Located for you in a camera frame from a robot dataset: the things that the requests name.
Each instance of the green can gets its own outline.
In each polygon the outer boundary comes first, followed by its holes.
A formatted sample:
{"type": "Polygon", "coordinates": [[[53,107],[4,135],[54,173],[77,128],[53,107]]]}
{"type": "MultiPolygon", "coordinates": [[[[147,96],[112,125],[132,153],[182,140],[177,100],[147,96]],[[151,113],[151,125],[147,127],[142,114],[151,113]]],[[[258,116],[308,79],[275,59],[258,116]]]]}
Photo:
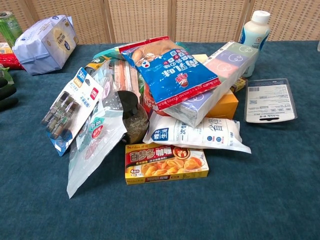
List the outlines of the green can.
{"type": "Polygon", "coordinates": [[[17,38],[23,33],[15,15],[12,12],[0,12],[0,33],[9,44],[10,48],[15,45],[17,38]]]}

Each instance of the barcode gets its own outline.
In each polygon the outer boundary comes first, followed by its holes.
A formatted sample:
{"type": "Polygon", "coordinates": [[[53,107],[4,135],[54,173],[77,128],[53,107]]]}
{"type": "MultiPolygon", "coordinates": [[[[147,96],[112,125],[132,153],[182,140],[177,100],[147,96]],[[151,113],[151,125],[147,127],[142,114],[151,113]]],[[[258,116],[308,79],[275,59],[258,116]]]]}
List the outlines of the barcode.
{"type": "Polygon", "coordinates": [[[258,91],[260,91],[258,86],[249,88],[249,92],[258,92],[258,91]]]}

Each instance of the teal carpet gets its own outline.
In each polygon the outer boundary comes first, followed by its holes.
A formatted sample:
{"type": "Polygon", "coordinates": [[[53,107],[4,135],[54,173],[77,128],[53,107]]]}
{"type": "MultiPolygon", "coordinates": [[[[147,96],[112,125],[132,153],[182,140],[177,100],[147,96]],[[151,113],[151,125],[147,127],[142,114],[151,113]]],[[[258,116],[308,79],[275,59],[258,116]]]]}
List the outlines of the teal carpet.
{"type": "MultiPolygon", "coordinates": [[[[298,118],[245,123],[246,91],[238,92],[234,119],[251,155],[206,150],[207,178],[126,185],[120,143],[72,199],[69,153],[58,156],[40,122],[77,70],[114,45],[80,45],[54,73],[11,71],[19,103],[0,112],[0,239],[319,239],[317,44],[264,45],[251,79],[288,78],[298,118]]],[[[186,45],[210,55],[223,44],[186,45]]]]}

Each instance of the red logo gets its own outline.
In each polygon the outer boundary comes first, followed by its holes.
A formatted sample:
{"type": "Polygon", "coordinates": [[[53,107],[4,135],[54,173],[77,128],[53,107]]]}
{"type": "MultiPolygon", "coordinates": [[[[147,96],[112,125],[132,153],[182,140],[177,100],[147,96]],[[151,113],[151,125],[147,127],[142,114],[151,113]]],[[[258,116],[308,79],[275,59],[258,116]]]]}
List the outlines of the red logo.
{"type": "Polygon", "coordinates": [[[99,136],[99,134],[101,133],[101,130],[104,126],[101,125],[99,127],[97,127],[95,130],[93,130],[93,133],[92,133],[92,138],[95,139],[96,137],[99,136]]]}
{"type": "Polygon", "coordinates": [[[181,85],[181,87],[185,88],[188,86],[188,74],[186,73],[179,73],[178,76],[175,78],[175,81],[181,85]]]}
{"type": "Polygon", "coordinates": [[[97,97],[97,95],[98,95],[98,89],[96,89],[95,87],[92,89],[92,91],[91,91],[91,94],[90,94],[90,97],[93,99],[93,100],[95,100],[96,99],[96,97],[97,97]]]}

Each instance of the wicker screen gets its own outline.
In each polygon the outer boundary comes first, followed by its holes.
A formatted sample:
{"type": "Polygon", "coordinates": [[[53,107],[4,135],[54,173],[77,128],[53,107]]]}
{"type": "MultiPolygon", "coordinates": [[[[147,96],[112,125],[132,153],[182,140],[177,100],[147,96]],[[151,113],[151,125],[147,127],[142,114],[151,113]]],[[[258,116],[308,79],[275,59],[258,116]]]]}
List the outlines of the wicker screen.
{"type": "Polygon", "coordinates": [[[319,40],[320,0],[256,0],[255,10],[271,14],[268,41],[319,40]]]}
{"type": "Polygon", "coordinates": [[[71,16],[79,44],[109,42],[110,35],[102,1],[30,0],[40,20],[55,15],[71,16]]]}
{"type": "MultiPolygon", "coordinates": [[[[31,26],[31,24],[29,24],[29,22],[27,21],[27,18],[24,12],[27,9],[22,9],[17,0],[0,0],[0,6],[1,6],[1,12],[8,11],[14,14],[23,31],[25,31],[27,28],[31,26]]],[[[0,34],[0,42],[1,43],[5,42],[5,39],[1,34],[0,34]]]]}
{"type": "Polygon", "coordinates": [[[245,0],[176,0],[175,40],[234,40],[245,0]]]}
{"type": "Polygon", "coordinates": [[[116,43],[168,34],[168,0],[108,0],[116,43]]]}

